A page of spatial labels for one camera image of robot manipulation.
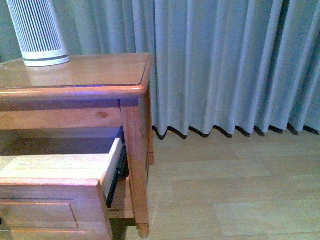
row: open drawer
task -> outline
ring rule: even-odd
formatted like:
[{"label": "open drawer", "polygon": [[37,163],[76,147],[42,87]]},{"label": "open drawer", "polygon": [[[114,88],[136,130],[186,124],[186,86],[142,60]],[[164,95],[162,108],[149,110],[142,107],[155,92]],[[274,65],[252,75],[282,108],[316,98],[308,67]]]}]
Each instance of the open drawer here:
[{"label": "open drawer", "polygon": [[103,233],[123,147],[121,130],[115,138],[16,140],[0,155],[0,235]]}]

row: curtain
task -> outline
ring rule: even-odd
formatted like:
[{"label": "curtain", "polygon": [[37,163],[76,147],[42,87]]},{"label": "curtain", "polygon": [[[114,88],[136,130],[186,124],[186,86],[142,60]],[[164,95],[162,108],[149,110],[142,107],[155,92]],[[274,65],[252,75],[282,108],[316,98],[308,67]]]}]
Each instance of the curtain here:
[{"label": "curtain", "polygon": [[[248,133],[288,124],[320,130],[318,0],[54,5],[71,55],[153,54],[152,121],[160,135],[168,127],[183,135],[189,127],[209,134],[214,126],[229,134],[236,126]],[[12,39],[10,48],[18,48]]]}]

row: nightstand top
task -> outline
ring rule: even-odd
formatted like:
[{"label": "nightstand top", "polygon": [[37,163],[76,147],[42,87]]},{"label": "nightstand top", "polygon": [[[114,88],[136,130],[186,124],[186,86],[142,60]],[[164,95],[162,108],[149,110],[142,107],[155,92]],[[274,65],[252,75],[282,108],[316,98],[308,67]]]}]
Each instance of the nightstand top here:
[{"label": "nightstand top", "polygon": [[22,59],[0,64],[0,101],[137,98],[146,92],[149,53],[72,56],[41,67]]}]

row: wooden leg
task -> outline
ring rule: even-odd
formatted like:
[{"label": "wooden leg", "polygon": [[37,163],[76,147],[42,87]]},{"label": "wooden leg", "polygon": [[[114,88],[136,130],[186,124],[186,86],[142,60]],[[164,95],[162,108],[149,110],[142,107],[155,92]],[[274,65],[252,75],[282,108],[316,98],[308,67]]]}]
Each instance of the wooden leg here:
[{"label": "wooden leg", "polygon": [[140,238],[146,239],[149,237],[149,224],[137,224],[136,228],[138,229]]},{"label": "wooden leg", "polygon": [[128,157],[134,218],[140,236],[146,238],[149,235],[146,168],[149,152],[147,111],[141,99],[121,99],[120,107]]},{"label": "wooden leg", "polygon": [[149,158],[148,160],[149,166],[155,164],[155,156],[153,152],[149,152],[148,158]]},{"label": "wooden leg", "polygon": [[149,130],[149,147],[148,147],[148,164],[149,166],[153,165],[155,163],[155,157],[154,157],[154,135],[153,135],[153,129],[152,129],[152,115],[151,115],[151,103],[150,103],[150,87],[148,86],[148,89],[146,91],[146,108],[147,108],[147,122],[148,122],[148,130]]}]

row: floor plank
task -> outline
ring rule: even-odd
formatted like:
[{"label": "floor plank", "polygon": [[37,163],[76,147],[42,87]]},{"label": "floor plank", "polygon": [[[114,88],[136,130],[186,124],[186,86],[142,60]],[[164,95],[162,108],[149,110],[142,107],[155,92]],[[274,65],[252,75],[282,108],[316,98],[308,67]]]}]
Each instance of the floor plank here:
[{"label": "floor plank", "polygon": [[[319,240],[320,137],[154,135],[148,240]],[[140,240],[113,219],[115,240]]]}]

